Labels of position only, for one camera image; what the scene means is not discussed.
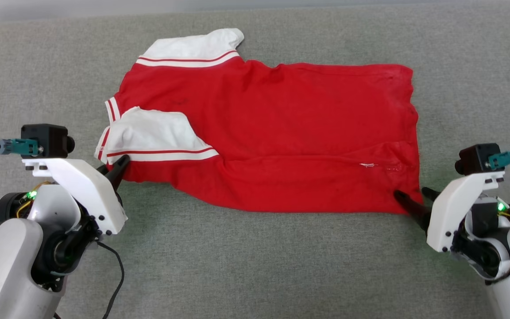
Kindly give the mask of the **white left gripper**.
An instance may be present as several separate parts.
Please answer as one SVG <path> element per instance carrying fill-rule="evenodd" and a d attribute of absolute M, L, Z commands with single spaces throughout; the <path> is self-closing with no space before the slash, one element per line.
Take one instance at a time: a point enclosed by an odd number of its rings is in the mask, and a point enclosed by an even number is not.
<path fill-rule="evenodd" d="M 97 220 L 99 230 L 116 235 L 121 232 L 128 219 L 116 192 L 130 163 L 124 154 L 111 165 L 104 164 L 97 169 L 81 159 L 43 158 L 23 159 L 23 164 L 34 169 L 32 175 L 49 177 L 84 206 L 89 215 L 104 219 Z"/>

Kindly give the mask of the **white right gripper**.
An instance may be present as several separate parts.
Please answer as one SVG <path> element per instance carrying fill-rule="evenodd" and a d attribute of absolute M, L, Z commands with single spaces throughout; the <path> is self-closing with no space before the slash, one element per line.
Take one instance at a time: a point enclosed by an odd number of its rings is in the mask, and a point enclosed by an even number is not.
<path fill-rule="evenodd" d="M 458 230 L 480 195 L 497 189 L 497 180 L 502 179 L 504 174 L 504 171 L 492 171 L 467 175 L 452 180 L 442 192 L 422 187 L 421 194 L 434 202 L 432 210 L 401 190 L 395 190 L 393 196 L 421 230 L 427 231 L 427 244 L 433 250 L 443 252 L 444 248 L 452 246 L 452 234 Z"/>

